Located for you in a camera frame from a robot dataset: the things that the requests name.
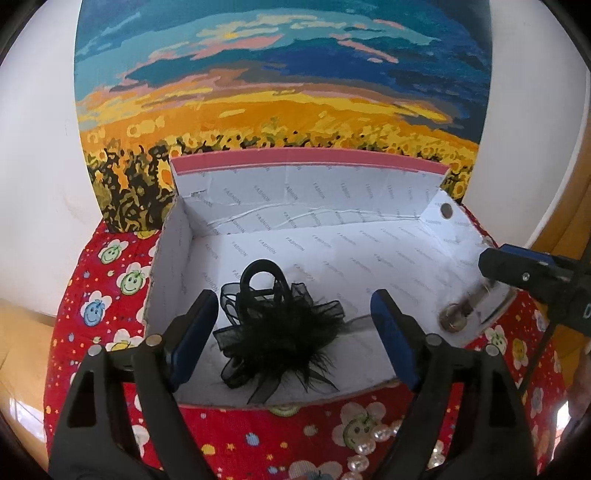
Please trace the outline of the black feather bow hair claw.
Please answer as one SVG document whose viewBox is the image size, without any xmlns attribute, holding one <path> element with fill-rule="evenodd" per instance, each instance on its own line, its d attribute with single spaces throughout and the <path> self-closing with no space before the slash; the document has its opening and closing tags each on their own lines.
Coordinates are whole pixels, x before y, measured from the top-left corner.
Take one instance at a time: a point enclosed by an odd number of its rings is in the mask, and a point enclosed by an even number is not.
<svg viewBox="0 0 591 480">
<path fill-rule="evenodd" d="M 219 303 L 229 321 L 212 332 L 228 359 L 221 380 L 232 390 L 252 384 L 249 405 L 269 401 L 290 375 L 307 391 L 338 389 L 325 348 L 344 330 L 341 302 L 315 302 L 304 283 L 290 284 L 279 265 L 259 259 L 221 287 Z"/>
</svg>

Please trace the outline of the pink cardboard box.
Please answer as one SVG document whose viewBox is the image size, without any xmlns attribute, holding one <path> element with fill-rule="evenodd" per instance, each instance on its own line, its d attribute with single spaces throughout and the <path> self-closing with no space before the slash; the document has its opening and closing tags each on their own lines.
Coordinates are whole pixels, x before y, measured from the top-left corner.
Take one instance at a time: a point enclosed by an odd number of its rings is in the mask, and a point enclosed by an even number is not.
<svg viewBox="0 0 591 480">
<path fill-rule="evenodd" d="M 329 345 L 338 387 L 304 390 L 293 375 L 270 406 L 352 396 L 396 377 L 370 320 L 370 297 L 385 289 L 428 333 L 464 347 L 496 321 L 512 287 L 497 283 L 458 333 L 440 312 L 485 279 L 491 241 L 443 191 L 447 169 L 426 160 L 353 150 L 242 150 L 172 161 L 177 189 L 150 270 L 144 317 L 161 333 L 204 290 L 235 283 L 269 259 L 318 303 L 338 300 L 346 330 Z"/>
</svg>

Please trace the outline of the sunflower field sunset painting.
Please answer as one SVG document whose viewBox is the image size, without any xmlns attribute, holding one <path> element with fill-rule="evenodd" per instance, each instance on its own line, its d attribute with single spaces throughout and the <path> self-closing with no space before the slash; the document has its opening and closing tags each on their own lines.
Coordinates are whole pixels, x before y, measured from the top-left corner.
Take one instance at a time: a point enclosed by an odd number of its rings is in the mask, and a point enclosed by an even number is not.
<svg viewBox="0 0 591 480">
<path fill-rule="evenodd" d="M 84 162 L 114 232 L 158 229 L 174 158 L 355 149 L 447 166 L 462 200 L 492 76 L 486 1 L 85 1 Z"/>
</svg>

